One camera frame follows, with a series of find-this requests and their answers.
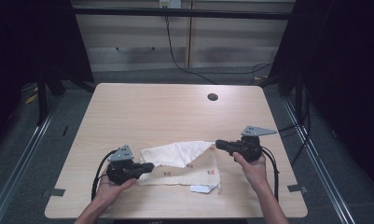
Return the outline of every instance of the black cable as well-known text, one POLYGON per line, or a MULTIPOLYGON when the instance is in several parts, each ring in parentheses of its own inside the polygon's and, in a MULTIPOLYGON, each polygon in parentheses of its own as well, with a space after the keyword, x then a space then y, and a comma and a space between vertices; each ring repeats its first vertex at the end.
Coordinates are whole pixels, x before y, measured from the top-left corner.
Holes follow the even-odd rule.
POLYGON ((91 199, 93 200, 94 197, 96 196, 96 190, 97 190, 97 184, 99 183, 99 179, 102 178, 104 175, 101 175, 99 177, 99 174, 100 174, 100 171, 102 170, 102 166, 105 162, 105 160, 112 154, 114 154, 116 152, 116 150, 112 150, 111 152, 109 152, 102 160, 102 162, 100 162, 100 165, 99 165, 99 168, 97 169, 97 173, 96 173, 96 176, 94 177, 94 180, 93 180, 93 184, 91 186, 91 199))
POLYGON ((277 169, 277 163, 274 159, 273 154, 270 150, 266 147, 262 147, 264 150, 262 152, 269 158, 271 164, 273 165, 273 172, 274 172, 274 197, 276 198, 277 202, 279 202, 279 170, 277 169))
POLYGON ((288 135, 281 136, 281 138, 286 138, 286 137, 292 136, 296 133, 297 133, 297 131, 293 131, 292 133, 289 133, 288 135))
POLYGON ((302 146, 299 148, 299 150, 297 152, 297 155, 295 156, 295 158, 291 162, 291 166, 294 165, 295 161, 298 159, 300 153, 302 152, 303 148, 306 146, 307 142, 310 139, 310 128, 311 128, 310 103, 311 103, 311 97, 310 97, 309 92, 307 90, 305 90, 305 100, 306 100, 306 106, 305 106, 306 111, 305 112, 306 112, 306 116, 308 118, 308 131, 307 131, 306 135, 304 136, 305 140, 303 141, 302 146))
POLYGON ((166 20, 167 37, 168 37, 168 39, 169 39, 169 47, 170 47, 170 53, 171 53, 171 55, 172 55, 173 63, 174 63, 174 65, 175 65, 179 70, 181 70, 181 71, 183 71, 183 72, 185 72, 185 73, 189 73, 189 74, 192 74, 192 75, 196 75, 196 76, 202 77, 202 78, 204 78, 205 80, 207 80, 207 81, 209 81, 209 82, 211 82, 211 83, 213 83, 213 84, 215 84, 215 85, 219 85, 219 84, 216 83, 216 82, 214 82, 214 81, 212 81, 211 79, 209 79, 209 78, 203 76, 202 74, 206 74, 206 75, 208 75, 208 74, 218 74, 218 75, 232 75, 232 74, 234 74, 234 75, 247 75, 247 74, 253 74, 253 75, 254 75, 254 76, 253 76, 253 79, 248 83, 248 85, 251 85, 251 84, 254 82, 254 80, 255 80, 255 73, 256 73, 257 71, 259 71, 259 70, 265 68, 265 67, 268 66, 268 65, 272 65, 272 63, 259 63, 259 64, 256 64, 256 65, 254 65, 254 66, 252 67, 252 71, 250 71, 250 72, 241 72, 241 73, 232 73, 232 72, 199 72, 199 73, 198 73, 198 72, 192 72, 192 71, 188 71, 188 70, 186 70, 186 69, 183 69, 183 68, 181 68, 181 67, 177 64, 177 62, 175 61, 175 58, 174 58, 174 54, 173 54, 173 46, 172 46, 172 39, 170 38, 170 24, 169 24, 169 17, 165 17, 165 20, 166 20))
MULTIPOLYGON (((303 113, 303 116, 302 116, 302 120, 305 120, 309 115, 310 115, 310 103, 311 103, 311 97, 310 97, 310 95, 308 94, 308 90, 305 88, 305 99, 306 99, 306 103, 305 103, 305 111, 304 111, 304 113, 303 113)), ((284 132, 284 131, 287 131, 287 130, 290 130, 290 129, 293 129, 293 128, 296 128, 296 127, 300 127, 301 126, 301 124, 298 122, 297 124, 291 124, 291 125, 289 125, 289 126, 287 126, 287 127, 284 127, 284 128, 282 128, 282 129, 279 129, 278 131, 279 131, 279 133, 280 132, 284 132)))
POLYGON ((287 64, 287 66, 285 67, 285 69, 283 69, 280 74, 277 74, 276 76, 271 76, 271 77, 268 77, 268 79, 266 79, 265 81, 259 83, 257 86, 264 89, 266 88, 267 86, 271 85, 271 84, 274 84, 274 83, 277 83, 280 81, 281 78, 283 78, 284 76, 286 76, 290 71, 290 67, 291 67, 291 62, 293 62, 292 60, 287 64))

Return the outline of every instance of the metal rail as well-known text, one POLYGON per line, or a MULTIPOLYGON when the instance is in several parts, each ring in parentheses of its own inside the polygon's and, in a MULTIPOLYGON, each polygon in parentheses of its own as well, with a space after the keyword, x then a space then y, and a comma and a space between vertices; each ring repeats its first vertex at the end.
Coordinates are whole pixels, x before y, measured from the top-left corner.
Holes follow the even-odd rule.
POLYGON ((225 11, 178 8, 129 8, 129 7, 22 7, 27 11, 48 13, 72 13, 80 15, 168 16, 287 21, 296 15, 287 12, 225 11))
POLYGON ((30 139, 29 144, 27 145, 26 149, 24 149, 24 152, 21 155, 18 164, 15 166, 12 174, 10 175, 6 184, 0 192, 0 221, 3 218, 3 215, 6 212, 7 207, 19 186, 21 179, 23 178, 23 175, 29 166, 30 161, 32 160, 36 152, 36 149, 50 124, 50 121, 52 120, 53 112, 57 108, 59 102, 60 97, 56 99, 54 106, 51 108, 42 124, 35 128, 35 132, 30 139))
MULTIPOLYGON (((287 109, 289 117, 291 118, 294 125, 296 125, 300 140, 302 141, 302 143, 305 142, 306 136, 308 136, 308 133, 304 126, 297 125, 298 118, 295 114, 294 106, 292 105, 290 100, 284 100, 284 104, 285 104, 285 108, 287 109)), ((355 224, 355 221, 347 206, 347 203, 344 202, 343 197, 340 195, 337 187, 335 186, 335 183, 332 181, 332 178, 329 175, 329 172, 327 171, 323 161, 320 158, 318 151, 316 150, 310 138, 306 141, 306 151, 309 155, 309 158, 312 161, 312 165, 315 171, 320 177, 321 183, 324 185, 324 188, 326 189, 326 193, 328 194, 330 201, 332 202, 336 212, 338 213, 341 223, 355 224)))

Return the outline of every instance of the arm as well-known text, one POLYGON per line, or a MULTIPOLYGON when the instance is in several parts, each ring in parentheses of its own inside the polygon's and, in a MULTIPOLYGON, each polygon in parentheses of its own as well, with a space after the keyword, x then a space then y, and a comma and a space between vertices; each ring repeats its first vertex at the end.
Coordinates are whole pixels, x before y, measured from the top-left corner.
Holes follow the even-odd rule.
POLYGON ((130 188, 136 181, 136 179, 130 179, 122 185, 116 185, 108 179, 108 176, 103 176, 100 180, 96 196, 78 217, 75 224, 94 223, 99 215, 117 199, 120 192, 130 188))
POLYGON ((268 183, 265 156, 262 155, 259 160, 251 163, 247 162, 244 157, 237 152, 233 153, 233 157, 236 162, 241 165, 248 182, 256 192, 266 222, 270 224, 289 223, 282 208, 278 204, 276 198, 274 198, 268 183))

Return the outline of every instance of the gray floor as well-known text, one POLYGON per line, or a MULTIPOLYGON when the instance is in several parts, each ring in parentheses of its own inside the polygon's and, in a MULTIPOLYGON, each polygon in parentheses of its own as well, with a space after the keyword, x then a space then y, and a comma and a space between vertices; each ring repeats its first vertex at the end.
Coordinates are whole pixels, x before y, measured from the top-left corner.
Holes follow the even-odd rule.
MULTIPOLYGON (((263 69, 256 74, 205 74, 208 72, 249 72, 255 63, 243 67, 193 68, 192 71, 199 72, 201 76, 210 78, 218 84, 247 85, 254 80, 251 84, 256 85, 265 79, 264 76, 268 74, 269 70, 263 69)), ((124 71, 96 71, 94 72, 96 83, 212 84, 199 75, 187 74, 177 68, 126 70, 128 69, 124 69, 124 71)), ((50 220, 44 215, 48 197, 43 193, 54 187, 92 96, 91 93, 81 90, 73 84, 64 84, 67 89, 64 96, 48 95, 50 105, 54 105, 54 102, 58 100, 59 105, 54 110, 48 129, 38 145, 1 223, 73 222, 72 220, 50 220)), ((277 85, 268 86, 264 92, 278 129, 290 125, 292 121, 286 112, 284 98, 278 93, 277 85)), ((28 105, 24 103, 30 94, 31 90, 23 93, 21 103, 10 120, 8 133, 0 142, 0 192, 36 128, 37 101, 28 105)), ((294 129, 281 132, 290 161, 294 159, 302 145, 298 135, 294 132, 294 129)), ((333 137, 325 118, 314 108, 313 104, 311 106, 311 138, 320 153, 320 158, 338 187, 339 193, 350 208, 355 223, 374 223, 374 185, 350 158, 347 148, 333 137)), ((339 215, 306 152, 301 153, 293 169, 298 183, 308 191, 303 196, 309 214, 304 218, 291 218, 291 222, 341 223, 339 215)), ((263 220, 262 218, 254 218, 249 222, 263 223, 263 220)), ((111 221, 101 220, 99 223, 111 223, 111 221)))

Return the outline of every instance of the wooden table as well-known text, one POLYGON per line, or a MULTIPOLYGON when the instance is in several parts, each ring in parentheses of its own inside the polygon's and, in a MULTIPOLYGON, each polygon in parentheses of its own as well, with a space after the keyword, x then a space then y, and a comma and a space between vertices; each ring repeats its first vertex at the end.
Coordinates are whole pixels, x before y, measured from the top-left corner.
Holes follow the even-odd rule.
MULTIPOLYGON (((62 168, 45 214, 76 218, 90 202, 93 178, 103 157, 127 144, 135 161, 140 150, 181 141, 236 141, 247 126, 277 130, 263 91, 251 86, 100 84, 90 101, 62 168), (218 100, 208 99, 215 93, 218 100)), ((305 217, 301 193, 279 134, 260 136, 274 154, 280 171, 280 205, 287 217, 305 217)), ((210 194, 188 186, 139 186, 122 192, 102 214, 108 218, 249 218, 263 217, 241 166, 226 151, 216 152, 222 189, 210 194)), ((267 160, 273 188, 273 169, 267 160)))

